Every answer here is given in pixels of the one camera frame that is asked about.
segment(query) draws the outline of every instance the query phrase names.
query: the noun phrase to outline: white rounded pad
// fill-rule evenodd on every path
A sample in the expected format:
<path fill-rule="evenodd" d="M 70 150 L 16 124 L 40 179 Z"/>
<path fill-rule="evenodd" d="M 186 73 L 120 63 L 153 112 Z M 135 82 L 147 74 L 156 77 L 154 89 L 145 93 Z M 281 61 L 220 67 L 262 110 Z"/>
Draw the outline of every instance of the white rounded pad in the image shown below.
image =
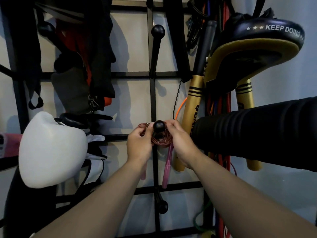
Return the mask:
<path fill-rule="evenodd" d="M 19 168 L 30 188 L 44 188 L 73 177 L 85 161 L 87 138 L 81 129 L 59 125 L 52 115 L 39 112 L 22 136 Z"/>

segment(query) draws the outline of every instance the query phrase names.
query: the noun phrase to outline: person's left hand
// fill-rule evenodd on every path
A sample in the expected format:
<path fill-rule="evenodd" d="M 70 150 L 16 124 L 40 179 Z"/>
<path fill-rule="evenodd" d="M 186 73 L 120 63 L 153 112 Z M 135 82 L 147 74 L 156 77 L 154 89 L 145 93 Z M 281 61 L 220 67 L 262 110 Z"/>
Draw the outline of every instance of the person's left hand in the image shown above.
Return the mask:
<path fill-rule="evenodd" d="M 128 142 L 126 144 L 126 149 L 128 151 L 127 162 L 144 167 L 149 160 L 152 151 L 151 137 L 153 134 L 153 124 L 153 122 L 149 124 L 143 137 L 140 136 L 140 133 L 142 133 L 144 129 L 139 127 L 129 134 Z"/>

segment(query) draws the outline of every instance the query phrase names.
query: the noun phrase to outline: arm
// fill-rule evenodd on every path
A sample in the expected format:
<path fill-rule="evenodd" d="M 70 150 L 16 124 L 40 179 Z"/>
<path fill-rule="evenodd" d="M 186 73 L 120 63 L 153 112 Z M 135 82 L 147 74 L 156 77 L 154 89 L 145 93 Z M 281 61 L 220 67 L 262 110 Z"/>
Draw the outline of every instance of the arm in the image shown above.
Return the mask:
<path fill-rule="evenodd" d="M 114 237 L 151 155 L 153 123 L 143 137 L 140 136 L 142 131 L 142 128 L 136 128 L 129 134 L 128 161 L 117 172 L 91 195 L 40 230 L 34 238 Z"/>
<path fill-rule="evenodd" d="M 234 238 L 317 237 L 317 228 L 204 155 L 178 121 L 167 121 L 178 157 L 194 170 Z"/>

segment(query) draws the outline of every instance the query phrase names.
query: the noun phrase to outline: hand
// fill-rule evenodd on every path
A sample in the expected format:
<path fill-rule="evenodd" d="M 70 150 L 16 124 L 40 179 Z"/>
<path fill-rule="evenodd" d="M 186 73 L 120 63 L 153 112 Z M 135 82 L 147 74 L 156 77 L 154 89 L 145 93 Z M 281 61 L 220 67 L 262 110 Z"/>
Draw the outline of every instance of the hand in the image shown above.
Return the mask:
<path fill-rule="evenodd" d="M 167 120 L 165 122 L 168 131 L 173 136 L 173 146 L 178 158 L 185 167 L 192 169 L 194 162 L 202 153 L 177 120 Z"/>
<path fill-rule="evenodd" d="M 126 144 L 126 149 L 128 151 L 128 161 L 140 167 L 144 167 L 151 156 L 152 143 L 151 137 L 153 134 L 153 124 L 150 123 L 146 129 L 145 135 L 140 136 L 143 132 L 143 128 L 136 128 L 128 136 L 128 142 Z"/>

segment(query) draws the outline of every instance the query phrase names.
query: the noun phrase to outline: green cord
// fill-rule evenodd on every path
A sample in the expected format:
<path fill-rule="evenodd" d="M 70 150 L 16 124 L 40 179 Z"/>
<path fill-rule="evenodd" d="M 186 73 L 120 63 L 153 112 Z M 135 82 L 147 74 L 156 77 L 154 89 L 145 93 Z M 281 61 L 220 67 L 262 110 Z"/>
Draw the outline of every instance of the green cord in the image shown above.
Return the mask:
<path fill-rule="evenodd" d="M 202 227 L 200 227 L 199 225 L 197 225 L 197 223 L 196 223 L 196 218 L 197 218 L 197 216 L 199 216 L 200 213 L 204 212 L 205 209 L 207 209 L 210 205 L 211 205 L 211 201 L 209 201 L 209 202 L 207 203 L 207 205 L 202 209 L 202 211 L 200 211 L 199 213 L 197 213 L 197 214 L 195 215 L 194 219 L 193 219 L 194 226 L 195 226 L 196 229 L 199 230 L 200 232 L 207 232 L 207 231 L 215 232 L 214 230 L 202 228 Z"/>

